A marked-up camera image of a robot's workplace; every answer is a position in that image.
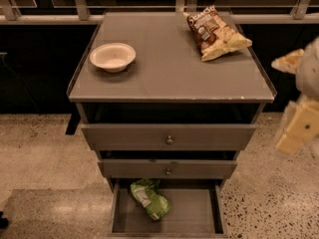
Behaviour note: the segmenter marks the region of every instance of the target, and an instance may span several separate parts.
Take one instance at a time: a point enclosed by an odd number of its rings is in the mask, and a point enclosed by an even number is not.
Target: drawer handle
[[[172,139],[172,137],[170,135],[167,136],[166,144],[168,144],[168,145],[172,145],[173,144],[173,139]]]
[[[171,170],[168,168],[168,169],[165,171],[165,174],[166,174],[166,175],[171,175]]]

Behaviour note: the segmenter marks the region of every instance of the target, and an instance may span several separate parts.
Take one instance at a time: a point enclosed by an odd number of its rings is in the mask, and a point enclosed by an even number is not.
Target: closed drawer
[[[161,180],[159,194],[170,211],[153,222],[136,204],[129,188],[133,180],[116,182],[109,236],[125,238],[228,238],[220,189],[215,180]]]
[[[243,150],[254,124],[83,124],[92,150]]]
[[[110,178],[226,179],[237,166],[235,160],[103,159],[98,163]]]

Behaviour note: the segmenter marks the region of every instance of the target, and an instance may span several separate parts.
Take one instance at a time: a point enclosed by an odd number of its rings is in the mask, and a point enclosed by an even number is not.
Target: concrete floor
[[[230,238],[319,238],[319,140],[273,151],[282,114],[262,114],[221,196]],[[107,238],[112,192],[69,116],[0,115],[0,238]]]

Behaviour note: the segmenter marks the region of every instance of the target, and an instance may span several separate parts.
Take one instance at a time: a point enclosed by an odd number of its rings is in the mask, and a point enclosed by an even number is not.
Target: white bowl
[[[125,69],[136,57],[136,51],[127,44],[105,44],[96,48],[90,55],[90,61],[98,68],[116,73]]]

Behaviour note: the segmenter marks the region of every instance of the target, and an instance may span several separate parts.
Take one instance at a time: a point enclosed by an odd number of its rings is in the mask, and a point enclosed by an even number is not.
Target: terrazzo floor
[[[282,114],[262,114],[221,197],[230,238],[319,238],[319,139],[273,151]],[[68,115],[0,115],[0,238],[109,238],[112,192]]]

